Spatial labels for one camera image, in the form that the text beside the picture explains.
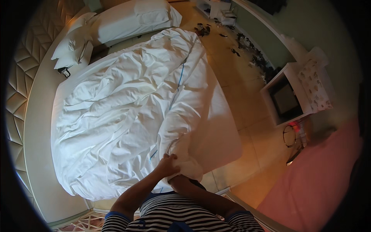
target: quilted wall panel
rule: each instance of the quilted wall panel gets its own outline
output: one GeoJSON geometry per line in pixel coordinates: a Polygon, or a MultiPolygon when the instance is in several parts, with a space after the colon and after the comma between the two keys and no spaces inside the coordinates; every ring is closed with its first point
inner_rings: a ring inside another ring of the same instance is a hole
{"type": "Polygon", "coordinates": [[[24,192],[36,210],[38,207],[28,181],[23,152],[23,125],[28,96],[46,51],[82,7],[83,0],[44,1],[25,29],[11,64],[5,111],[9,148],[24,192]]]}

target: white cushion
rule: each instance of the white cushion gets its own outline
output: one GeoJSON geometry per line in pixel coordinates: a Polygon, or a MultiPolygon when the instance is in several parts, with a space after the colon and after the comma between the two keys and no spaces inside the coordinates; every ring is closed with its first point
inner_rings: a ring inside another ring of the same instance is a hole
{"type": "Polygon", "coordinates": [[[76,28],[82,27],[87,25],[87,22],[94,16],[96,13],[89,12],[86,14],[83,14],[82,16],[78,17],[76,21],[72,24],[71,28],[68,30],[67,34],[71,31],[75,30],[76,28]]]}
{"type": "Polygon", "coordinates": [[[52,60],[61,58],[64,54],[83,47],[87,40],[92,40],[89,34],[89,27],[82,26],[67,34],[66,37],[58,44],[54,51],[52,60]]]}
{"type": "Polygon", "coordinates": [[[164,0],[136,0],[134,13],[140,25],[152,25],[169,21],[170,5],[164,0]]]}
{"type": "Polygon", "coordinates": [[[75,49],[73,51],[68,51],[67,53],[65,53],[58,59],[57,63],[54,66],[54,69],[68,68],[73,65],[78,65],[82,49],[83,46],[79,49],[75,49]]]}

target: lattice railing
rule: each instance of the lattice railing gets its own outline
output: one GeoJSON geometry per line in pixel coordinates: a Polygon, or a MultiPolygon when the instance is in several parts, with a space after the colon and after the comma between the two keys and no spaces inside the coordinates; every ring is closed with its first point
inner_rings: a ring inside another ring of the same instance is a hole
{"type": "Polygon", "coordinates": [[[54,232],[74,231],[101,231],[104,224],[105,213],[92,211],[91,214],[81,217],[79,220],[54,229],[54,232]]]}

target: shirt sleeve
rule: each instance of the shirt sleeve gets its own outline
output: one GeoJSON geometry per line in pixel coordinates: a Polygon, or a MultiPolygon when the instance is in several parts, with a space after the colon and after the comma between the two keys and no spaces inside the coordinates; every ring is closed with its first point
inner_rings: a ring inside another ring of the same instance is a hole
{"type": "Polygon", "coordinates": [[[255,220],[250,211],[237,211],[225,219],[233,231],[257,231],[264,232],[264,229],[255,220]]]}
{"type": "Polygon", "coordinates": [[[122,213],[111,211],[105,216],[102,232],[122,232],[125,231],[129,223],[128,217],[122,213]]]}

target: patterned cloth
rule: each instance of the patterned cloth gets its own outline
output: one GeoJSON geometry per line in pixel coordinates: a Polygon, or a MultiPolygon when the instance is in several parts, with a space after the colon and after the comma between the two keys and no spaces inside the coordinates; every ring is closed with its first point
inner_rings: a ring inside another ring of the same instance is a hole
{"type": "Polygon", "coordinates": [[[326,90],[321,83],[321,78],[318,76],[319,68],[322,67],[318,66],[317,61],[309,59],[298,75],[299,81],[308,96],[313,113],[332,108],[326,90]]]}
{"type": "Polygon", "coordinates": [[[106,215],[107,231],[260,231],[263,228],[249,211],[238,211],[225,221],[180,194],[157,196],[140,208],[141,217],[130,221],[119,212],[106,215]]]}

